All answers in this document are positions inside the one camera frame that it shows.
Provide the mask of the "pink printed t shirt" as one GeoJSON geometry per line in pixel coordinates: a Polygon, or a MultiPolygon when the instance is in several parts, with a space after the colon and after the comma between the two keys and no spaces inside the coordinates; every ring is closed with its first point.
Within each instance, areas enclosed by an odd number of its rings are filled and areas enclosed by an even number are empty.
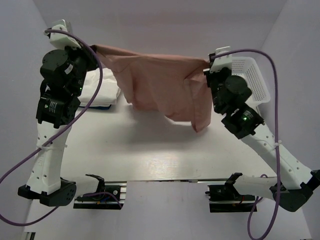
{"type": "Polygon", "coordinates": [[[209,67],[206,60],[99,44],[91,48],[135,110],[158,111],[175,122],[189,122],[197,133],[211,123],[212,96],[203,73],[209,67]]]}

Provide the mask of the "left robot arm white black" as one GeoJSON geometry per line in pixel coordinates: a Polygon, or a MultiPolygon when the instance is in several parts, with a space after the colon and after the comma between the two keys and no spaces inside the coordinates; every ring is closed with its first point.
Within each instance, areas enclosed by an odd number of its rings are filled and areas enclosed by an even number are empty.
{"type": "Polygon", "coordinates": [[[48,207],[66,206],[75,197],[76,182],[61,178],[62,160],[86,74],[97,67],[91,48],[66,46],[43,57],[36,111],[37,153],[27,183],[18,188],[20,197],[48,207]]]}

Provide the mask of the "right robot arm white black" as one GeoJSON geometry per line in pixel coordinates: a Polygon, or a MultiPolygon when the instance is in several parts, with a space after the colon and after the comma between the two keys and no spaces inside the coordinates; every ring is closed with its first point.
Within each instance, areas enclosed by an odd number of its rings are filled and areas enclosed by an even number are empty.
{"type": "Polygon", "coordinates": [[[276,172],[275,177],[260,178],[233,173],[223,185],[209,185],[213,201],[238,201],[242,196],[279,199],[289,212],[301,208],[320,185],[319,170],[311,170],[294,157],[272,134],[264,119],[246,100],[251,96],[244,78],[224,67],[216,72],[205,69],[213,109],[223,115],[222,124],[237,139],[253,149],[276,172]]]}

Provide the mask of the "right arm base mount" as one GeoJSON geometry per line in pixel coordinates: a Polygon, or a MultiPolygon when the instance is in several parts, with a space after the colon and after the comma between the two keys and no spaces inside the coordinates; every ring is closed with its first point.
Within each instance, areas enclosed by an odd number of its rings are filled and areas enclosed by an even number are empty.
{"type": "Polygon", "coordinates": [[[205,194],[210,213],[249,213],[256,200],[255,196],[233,193],[220,184],[208,185],[205,194]]]}

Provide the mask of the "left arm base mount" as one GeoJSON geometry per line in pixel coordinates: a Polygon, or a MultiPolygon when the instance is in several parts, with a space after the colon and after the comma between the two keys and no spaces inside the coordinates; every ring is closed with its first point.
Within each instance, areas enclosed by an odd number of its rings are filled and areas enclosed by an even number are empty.
{"type": "Polygon", "coordinates": [[[95,174],[75,177],[74,209],[121,210],[125,203],[127,182],[106,181],[95,174]]]}

